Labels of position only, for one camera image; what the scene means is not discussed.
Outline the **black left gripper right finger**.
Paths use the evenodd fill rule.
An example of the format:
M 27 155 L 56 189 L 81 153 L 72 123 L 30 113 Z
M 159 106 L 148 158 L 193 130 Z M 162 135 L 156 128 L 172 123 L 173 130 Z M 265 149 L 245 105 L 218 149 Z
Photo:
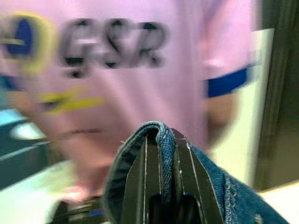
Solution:
M 173 213 L 176 224 L 221 224 L 222 216 L 210 177 L 186 137 L 172 129 Z

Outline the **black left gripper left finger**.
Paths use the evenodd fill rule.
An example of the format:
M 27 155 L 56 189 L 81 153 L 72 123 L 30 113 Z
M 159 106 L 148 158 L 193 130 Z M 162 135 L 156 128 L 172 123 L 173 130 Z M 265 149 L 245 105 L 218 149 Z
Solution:
M 128 173 L 123 200 L 124 224 L 162 222 L 162 165 L 157 130 L 146 134 Z

